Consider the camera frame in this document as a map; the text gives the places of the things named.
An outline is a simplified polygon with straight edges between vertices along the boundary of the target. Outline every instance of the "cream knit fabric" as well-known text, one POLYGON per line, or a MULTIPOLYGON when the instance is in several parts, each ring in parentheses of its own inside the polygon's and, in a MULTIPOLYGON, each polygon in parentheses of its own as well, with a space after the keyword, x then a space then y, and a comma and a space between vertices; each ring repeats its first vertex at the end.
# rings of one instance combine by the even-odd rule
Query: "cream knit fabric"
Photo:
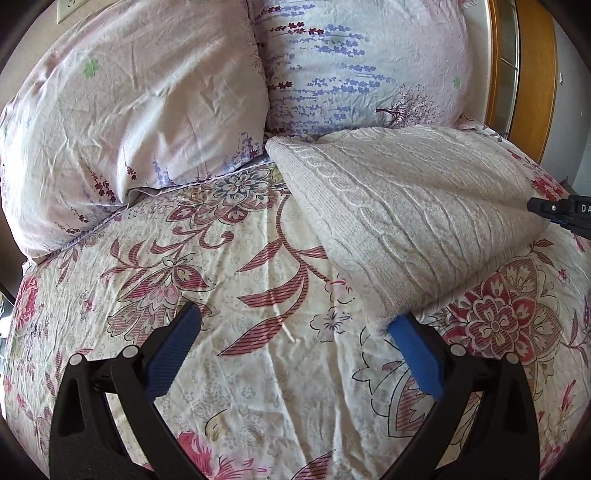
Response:
POLYGON ((548 223, 506 149, 445 127, 364 128, 267 143, 373 330, 497 268, 548 223))

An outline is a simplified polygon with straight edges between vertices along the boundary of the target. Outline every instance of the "pillowcase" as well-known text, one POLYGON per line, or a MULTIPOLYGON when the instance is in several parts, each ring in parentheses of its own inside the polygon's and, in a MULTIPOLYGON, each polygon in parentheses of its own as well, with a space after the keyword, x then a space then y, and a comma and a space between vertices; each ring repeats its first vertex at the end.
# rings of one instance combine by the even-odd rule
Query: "pillowcase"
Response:
POLYGON ((527 211, 520 160, 480 135, 365 128, 266 148, 376 332, 477 284, 548 226, 527 211))
POLYGON ((471 74, 457 0, 252 0, 273 134, 452 126, 471 74))
POLYGON ((245 0, 126 0, 92 15, 0 117, 2 207, 18 246, 41 257, 135 189, 234 171, 262 153, 267 110, 245 0))

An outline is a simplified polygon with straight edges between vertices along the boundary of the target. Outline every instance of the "electrical outlet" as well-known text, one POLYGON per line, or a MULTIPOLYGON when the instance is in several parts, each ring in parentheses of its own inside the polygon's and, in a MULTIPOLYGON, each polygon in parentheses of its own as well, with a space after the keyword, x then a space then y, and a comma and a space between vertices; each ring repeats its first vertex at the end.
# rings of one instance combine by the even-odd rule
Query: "electrical outlet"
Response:
POLYGON ((89 0, 57 0, 57 22, 61 23, 87 1, 89 0))

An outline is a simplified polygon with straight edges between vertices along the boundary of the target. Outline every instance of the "floral bed sheet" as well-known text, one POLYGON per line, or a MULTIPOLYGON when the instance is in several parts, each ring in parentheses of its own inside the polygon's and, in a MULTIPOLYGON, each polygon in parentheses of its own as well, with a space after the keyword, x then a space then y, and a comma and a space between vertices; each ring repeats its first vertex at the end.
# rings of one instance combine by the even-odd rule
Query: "floral bed sheet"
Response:
MULTIPOLYGON (((566 192, 531 167, 543 195, 566 192)), ((590 398, 591 243, 551 225, 424 323, 472 353, 523 362, 552 466, 590 398)), ((395 345, 370 335, 361 299, 333 269, 273 164, 150 197, 28 273, 4 378, 7 421, 47 469, 52 409, 70 355, 141 344, 188 300, 204 330, 156 405, 184 450, 216 480, 377 479, 429 411, 395 345)), ((116 423, 145 465, 117 400, 116 423)), ((473 420, 473 395, 448 449, 473 420)))

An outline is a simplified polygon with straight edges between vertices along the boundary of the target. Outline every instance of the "blue gripper pad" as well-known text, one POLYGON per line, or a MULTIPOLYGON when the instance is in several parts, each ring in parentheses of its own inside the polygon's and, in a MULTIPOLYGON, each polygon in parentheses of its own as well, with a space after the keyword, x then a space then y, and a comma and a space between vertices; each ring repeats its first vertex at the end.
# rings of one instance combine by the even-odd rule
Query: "blue gripper pad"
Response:
POLYGON ((419 389, 438 401, 443 395, 443 371, 418 331, 413 327, 417 321, 409 315, 399 315, 388 325, 388 333, 402 353, 419 389))
POLYGON ((178 320, 176 327, 168 334, 160 345, 152 360, 146 367, 146 386, 144 393, 150 401, 168 393, 189 350, 201 331, 201 310, 191 304, 179 313, 173 321, 178 320))

